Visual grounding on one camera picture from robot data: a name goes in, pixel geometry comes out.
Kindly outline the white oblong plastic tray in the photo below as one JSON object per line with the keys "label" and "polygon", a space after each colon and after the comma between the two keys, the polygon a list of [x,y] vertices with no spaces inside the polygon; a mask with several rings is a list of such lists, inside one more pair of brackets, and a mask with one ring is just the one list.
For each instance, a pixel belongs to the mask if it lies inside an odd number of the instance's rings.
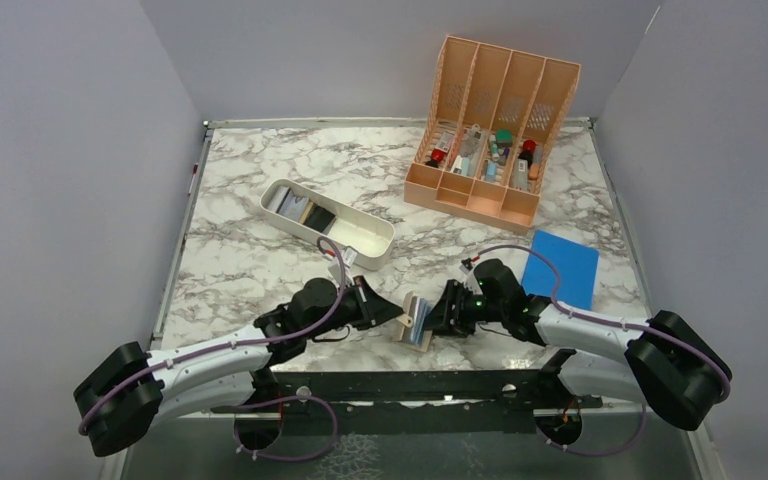
{"label": "white oblong plastic tray", "polygon": [[391,258],[395,227],[289,179],[274,181],[261,195],[267,222],[311,244],[325,236],[356,253],[355,264],[377,271]]}

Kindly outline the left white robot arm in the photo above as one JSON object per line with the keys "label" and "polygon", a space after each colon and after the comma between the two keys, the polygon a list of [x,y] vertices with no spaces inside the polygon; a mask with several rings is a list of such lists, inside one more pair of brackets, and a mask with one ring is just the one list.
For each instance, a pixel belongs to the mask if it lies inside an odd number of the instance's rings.
{"label": "left white robot arm", "polygon": [[95,456],[107,457],[164,420],[234,401],[262,410],[273,401],[275,386],[258,372],[300,356],[308,341],[324,333],[345,326],[367,330],[403,313],[362,276],[343,288],[314,278],[289,302],[213,340],[154,351],[123,344],[73,392],[79,433]]}

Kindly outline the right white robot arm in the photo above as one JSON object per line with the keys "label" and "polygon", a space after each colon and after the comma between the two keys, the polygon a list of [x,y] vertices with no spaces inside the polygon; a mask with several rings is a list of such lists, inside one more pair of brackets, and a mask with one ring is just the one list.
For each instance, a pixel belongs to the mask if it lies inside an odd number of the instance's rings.
{"label": "right white robot arm", "polygon": [[498,259],[479,263],[467,282],[450,280],[424,315],[423,328],[466,337],[480,323],[498,323],[513,338],[559,347],[568,355],[537,380],[539,398],[560,407],[574,396],[606,396],[640,403],[662,420],[697,429],[726,396],[727,364],[678,314],[649,319],[580,310],[527,293]]}

